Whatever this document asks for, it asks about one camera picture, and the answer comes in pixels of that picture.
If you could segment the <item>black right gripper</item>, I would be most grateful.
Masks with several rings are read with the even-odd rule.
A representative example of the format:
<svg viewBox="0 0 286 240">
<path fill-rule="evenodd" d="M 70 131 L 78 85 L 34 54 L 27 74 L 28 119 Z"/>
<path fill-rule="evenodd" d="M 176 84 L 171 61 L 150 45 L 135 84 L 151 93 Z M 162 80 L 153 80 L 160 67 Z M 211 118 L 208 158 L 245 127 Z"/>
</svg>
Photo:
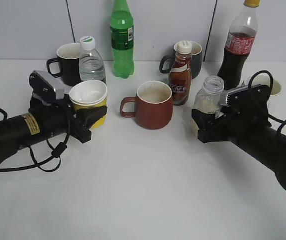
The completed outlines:
<svg viewBox="0 0 286 240">
<path fill-rule="evenodd" d="M 230 107 L 221 107 L 221 111 L 202 112 L 191 110 L 191 131 L 197 132 L 202 143 L 227 142 L 229 138 L 237 140 L 254 130 L 271 127 L 267 113 L 267 101 L 270 88 L 266 85 L 254 85 L 249 89 L 252 100 L 234 100 Z"/>
</svg>

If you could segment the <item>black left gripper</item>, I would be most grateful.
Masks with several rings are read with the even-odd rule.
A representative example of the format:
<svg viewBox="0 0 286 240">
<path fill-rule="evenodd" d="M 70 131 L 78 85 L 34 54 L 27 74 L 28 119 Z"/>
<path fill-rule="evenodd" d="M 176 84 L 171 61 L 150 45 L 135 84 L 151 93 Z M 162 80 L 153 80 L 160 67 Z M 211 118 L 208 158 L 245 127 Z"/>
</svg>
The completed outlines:
<svg viewBox="0 0 286 240">
<path fill-rule="evenodd" d="M 37 144 L 46 139 L 67 134 L 70 130 L 70 136 L 79 140 L 82 144 L 91 140 L 92 132 L 88 131 L 98 128 L 105 123 L 107 106 L 100 106 L 87 109 L 79 109 L 76 112 L 76 118 L 72 115 L 74 110 L 69 108 L 69 116 L 66 111 L 60 107 L 49 105 L 45 106 L 40 100 L 32 97 L 30 100 L 29 113 L 36 119 L 40 133 L 28 138 L 30 144 Z"/>
</svg>

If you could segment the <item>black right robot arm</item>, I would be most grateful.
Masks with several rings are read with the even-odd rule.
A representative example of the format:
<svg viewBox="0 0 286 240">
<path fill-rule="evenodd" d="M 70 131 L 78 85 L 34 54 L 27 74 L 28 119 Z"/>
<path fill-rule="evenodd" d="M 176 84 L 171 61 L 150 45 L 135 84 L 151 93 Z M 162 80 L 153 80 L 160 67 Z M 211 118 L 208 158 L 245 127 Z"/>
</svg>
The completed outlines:
<svg viewBox="0 0 286 240">
<path fill-rule="evenodd" d="M 286 191 L 286 136 L 271 128 L 267 117 L 270 88 L 254 85 L 238 87 L 221 94 L 222 116 L 193 109 L 202 143 L 231 142 L 275 173 Z"/>
</svg>

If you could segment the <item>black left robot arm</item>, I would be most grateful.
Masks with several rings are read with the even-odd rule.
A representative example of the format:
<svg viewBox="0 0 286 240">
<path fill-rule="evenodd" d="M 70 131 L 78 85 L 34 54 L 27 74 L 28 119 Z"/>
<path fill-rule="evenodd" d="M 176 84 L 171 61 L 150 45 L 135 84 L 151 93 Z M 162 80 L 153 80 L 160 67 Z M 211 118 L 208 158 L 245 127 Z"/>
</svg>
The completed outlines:
<svg viewBox="0 0 286 240">
<path fill-rule="evenodd" d="M 50 138 L 66 134 L 64 141 L 57 146 L 49 144 L 50 157 L 38 162 L 34 153 L 30 156 L 32 165 L 17 168 L 0 168 L 0 173 L 18 172 L 32 168 L 41 169 L 53 159 L 60 159 L 67 148 L 70 137 L 82 144 L 91 140 L 90 128 L 107 114 L 106 106 L 91 109 L 74 110 L 67 96 L 55 100 L 49 105 L 32 98 L 28 113 L 8 118 L 7 113 L 0 108 L 4 118 L 0 120 L 0 164 L 17 154 L 19 150 L 31 147 L 40 142 L 48 142 Z"/>
</svg>

